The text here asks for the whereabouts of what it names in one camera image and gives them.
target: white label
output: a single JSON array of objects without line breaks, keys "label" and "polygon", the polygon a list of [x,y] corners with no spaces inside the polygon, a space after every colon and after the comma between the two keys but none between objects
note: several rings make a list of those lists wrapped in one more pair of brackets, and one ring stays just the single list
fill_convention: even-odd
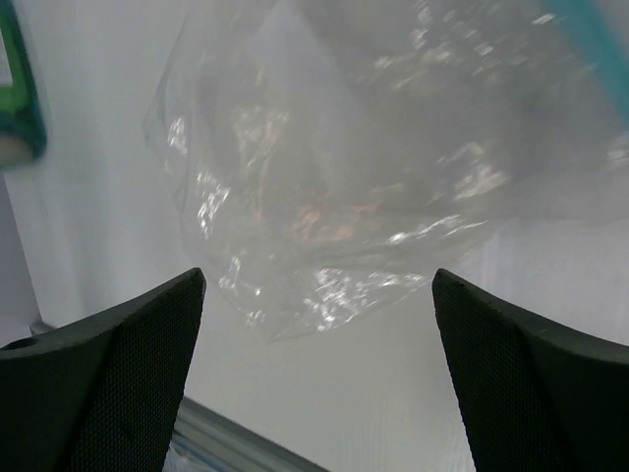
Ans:
[{"label": "white label", "polygon": [[0,87],[10,87],[12,85],[11,64],[9,64],[7,48],[4,45],[4,36],[2,31],[0,31]]}]

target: clear plastic bag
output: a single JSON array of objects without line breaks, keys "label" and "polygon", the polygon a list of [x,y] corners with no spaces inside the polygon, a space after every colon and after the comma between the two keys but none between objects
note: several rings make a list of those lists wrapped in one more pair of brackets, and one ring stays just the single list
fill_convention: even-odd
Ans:
[{"label": "clear plastic bag", "polygon": [[343,325],[502,218],[627,215],[623,119],[542,4],[193,2],[144,131],[251,324]]}]

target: gray floor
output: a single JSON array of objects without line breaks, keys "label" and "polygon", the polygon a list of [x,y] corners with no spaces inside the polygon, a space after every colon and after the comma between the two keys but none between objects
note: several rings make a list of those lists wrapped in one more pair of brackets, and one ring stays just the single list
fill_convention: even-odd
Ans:
[{"label": "gray floor", "polygon": [[39,310],[4,177],[0,175],[0,347],[29,336]]}]

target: ziplock bag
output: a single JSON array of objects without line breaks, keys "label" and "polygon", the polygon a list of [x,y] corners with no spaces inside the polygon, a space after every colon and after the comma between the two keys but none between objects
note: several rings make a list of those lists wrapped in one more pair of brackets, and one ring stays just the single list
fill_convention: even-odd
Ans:
[{"label": "ziplock bag", "polygon": [[189,251],[277,338],[399,300],[505,218],[626,217],[623,58],[571,8],[193,1],[144,123]]}]

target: green bottle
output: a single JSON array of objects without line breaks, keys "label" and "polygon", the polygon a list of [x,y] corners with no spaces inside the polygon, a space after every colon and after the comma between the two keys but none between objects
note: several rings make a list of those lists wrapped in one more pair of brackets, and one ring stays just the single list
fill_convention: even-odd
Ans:
[{"label": "green bottle", "polygon": [[0,166],[26,163],[46,147],[46,133],[20,26],[0,0]]}]

